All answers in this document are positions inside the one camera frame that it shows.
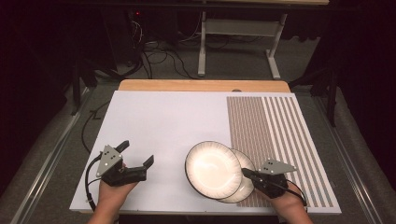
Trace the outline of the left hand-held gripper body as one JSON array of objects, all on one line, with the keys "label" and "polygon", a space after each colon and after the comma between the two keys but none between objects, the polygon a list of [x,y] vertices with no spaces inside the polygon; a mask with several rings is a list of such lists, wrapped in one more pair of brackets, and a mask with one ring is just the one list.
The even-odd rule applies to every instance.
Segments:
[{"label": "left hand-held gripper body", "polygon": [[105,146],[96,176],[111,187],[120,187],[147,180],[145,166],[128,168],[123,166],[122,155],[111,146]]}]

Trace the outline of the white board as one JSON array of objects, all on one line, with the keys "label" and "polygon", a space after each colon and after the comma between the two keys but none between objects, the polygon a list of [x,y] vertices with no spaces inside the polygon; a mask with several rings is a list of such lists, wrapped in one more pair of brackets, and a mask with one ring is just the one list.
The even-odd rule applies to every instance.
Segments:
[{"label": "white board", "polygon": [[139,166],[151,155],[148,178],[132,191],[121,211],[134,215],[265,216],[273,209],[251,194],[222,203],[199,194],[184,169],[190,149],[203,141],[231,147],[229,96],[290,96],[273,92],[115,91],[91,155],[128,140],[123,158]]}]

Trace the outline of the white plate with dark rim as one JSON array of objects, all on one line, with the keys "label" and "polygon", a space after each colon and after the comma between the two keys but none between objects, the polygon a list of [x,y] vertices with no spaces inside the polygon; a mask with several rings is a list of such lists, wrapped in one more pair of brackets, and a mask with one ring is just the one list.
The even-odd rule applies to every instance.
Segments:
[{"label": "white plate with dark rim", "polygon": [[222,143],[196,144],[185,159],[185,174],[191,186],[206,198],[222,200],[235,194],[242,183],[236,155]]},{"label": "white plate with dark rim", "polygon": [[[247,168],[249,170],[255,170],[255,166],[250,158],[243,152],[233,149],[232,152],[235,154],[236,158],[239,160],[242,168]],[[236,193],[227,197],[225,199],[221,199],[222,203],[240,203],[244,201],[254,190],[254,186],[250,179],[243,177],[239,189]]]}]

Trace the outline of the black stand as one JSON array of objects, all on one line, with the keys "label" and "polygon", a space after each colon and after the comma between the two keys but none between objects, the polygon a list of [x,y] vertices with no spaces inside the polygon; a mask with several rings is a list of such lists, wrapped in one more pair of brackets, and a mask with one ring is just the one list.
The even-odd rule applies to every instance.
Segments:
[{"label": "black stand", "polygon": [[334,127],[334,110],[336,106],[337,74],[333,69],[321,68],[318,71],[308,73],[302,77],[289,82],[289,88],[293,89],[299,85],[311,83],[310,93],[312,96],[327,97],[326,116],[330,124]]},{"label": "black stand", "polygon": [[97,79],[94,74],[92,62],[88,59],[77,58],[72,69],[72,93],[73,93],[73,110],[72,115],[75,116],[81,106],[81,87],[83,82],[86,88],[95,88]]}]

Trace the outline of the white metal table frame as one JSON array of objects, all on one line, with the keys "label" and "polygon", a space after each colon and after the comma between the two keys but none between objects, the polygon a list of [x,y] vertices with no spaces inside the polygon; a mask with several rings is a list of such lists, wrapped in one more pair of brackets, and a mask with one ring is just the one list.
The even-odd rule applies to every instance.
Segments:
[{"label": "white metal table frame", "polygon": [[[330,0],[200,0],[205,6],[212,3],[236,3],[240,8],[248,4],[257,5],[258,7],[318,7],[327,6]],[[265,57],[268,62],[273,79],[281,79],[276,65],[276,49],[283,33],[288,12],[281,12],[277,20],[272,21],[254,21],[254,20],[237,20],[237,19],[208,19],[206,11],[201,12],[201,42],[198,59],[199,77],[205,75],[206,64],[206,37],[208,35],[241,35],[256,37],[271,37],[272,46],[265,51]]]}]

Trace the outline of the brown striped placemat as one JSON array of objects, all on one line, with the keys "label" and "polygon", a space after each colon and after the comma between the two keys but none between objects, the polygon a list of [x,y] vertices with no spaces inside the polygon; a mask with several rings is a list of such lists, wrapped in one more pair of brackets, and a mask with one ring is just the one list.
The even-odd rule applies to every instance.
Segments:
[{"label": "brown striped placemat", "polygon": [[269,159],[294,166],[286,178],[305,193],[310,212],[340,211],[294,95],[229,96],[227,107],[231,147],[257,168]]}]

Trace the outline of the aluminium floor rail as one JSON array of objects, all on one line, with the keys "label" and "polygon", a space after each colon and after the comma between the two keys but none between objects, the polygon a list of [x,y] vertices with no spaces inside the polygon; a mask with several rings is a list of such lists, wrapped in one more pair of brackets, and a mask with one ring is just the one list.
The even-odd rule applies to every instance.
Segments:
[{"label": "aluminium floor rail", "polygon": [[66,92],[68,102],[38,136],[11,184],[1,205],[11,209],[7,224],[26,224],[35,211],[43,192],[64,154],[64,145],[76,125],[81,108],[92,94],[92,88],[83,88],[75,105],[71,90]]},{"label": "aluminium floor rail", "polygon": [[336,131],[336,128],[333,127],[331,123],[328,121],[324,103],[318,97],[314,97],[313,101],[315,102],[315,105],[318,108],[320,115],[322,116],[322,119],[326,124],[327,129],[330,131],[332,140],[335,143],[339,161],[343,166],[348,182],[354,191],[354,195],[359,201],[359,204],[366,219],[368,220],[369,224],[384,224],[383,219],[379,215],[378,210],[375,207],[375,204],[372,200],[371,195],[369,194],[367,187],[360,178],[352,159],[347,153],[347,149],[344,143],[342,142],[339,133]]}]

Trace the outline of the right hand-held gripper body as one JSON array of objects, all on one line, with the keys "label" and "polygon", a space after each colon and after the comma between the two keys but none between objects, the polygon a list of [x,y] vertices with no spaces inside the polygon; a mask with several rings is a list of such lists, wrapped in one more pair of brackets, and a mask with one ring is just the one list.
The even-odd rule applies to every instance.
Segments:
[{"label": "right hand-held gripper body", "polygon": [[253,186],[270,199],[280,197],[289,189],[286,173],[295,172],[296,167],[282,161],[267,160],[259,170],[248,171]]}]

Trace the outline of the person's left hand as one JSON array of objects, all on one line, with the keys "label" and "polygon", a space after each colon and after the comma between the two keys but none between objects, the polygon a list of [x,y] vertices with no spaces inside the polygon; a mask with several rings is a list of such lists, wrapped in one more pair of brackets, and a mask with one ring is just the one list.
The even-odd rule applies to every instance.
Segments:
[{"label": "person's left hand", "polygon": [[136,187],[136,183],[120,187],[111,187],[104,181],[99,185],[98,204],[96,212],[116,214],[125,203],[129,193]]}]

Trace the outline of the person's right hand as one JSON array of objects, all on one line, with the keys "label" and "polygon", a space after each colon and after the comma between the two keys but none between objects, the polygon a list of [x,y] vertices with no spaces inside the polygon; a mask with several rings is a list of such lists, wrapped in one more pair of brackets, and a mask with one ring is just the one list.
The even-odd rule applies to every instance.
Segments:
[{"label": "person's right hand", "polygon": [[303,202],[298,196],[286,192],[284,195],[271,199],[264,193],[256,190],[256,192],[272,205],[276,213],[283,218],[283,216],[297,215],[306,213]]}]

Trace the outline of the wooden table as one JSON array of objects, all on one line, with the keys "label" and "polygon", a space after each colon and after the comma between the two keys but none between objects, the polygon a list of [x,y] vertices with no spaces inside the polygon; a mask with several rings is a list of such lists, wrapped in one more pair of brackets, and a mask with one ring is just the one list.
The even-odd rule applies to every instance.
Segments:
[{"label": "wooden table", "polygon": [[120,91],[242,91],[290,93],[281,80],[127,79]]}]

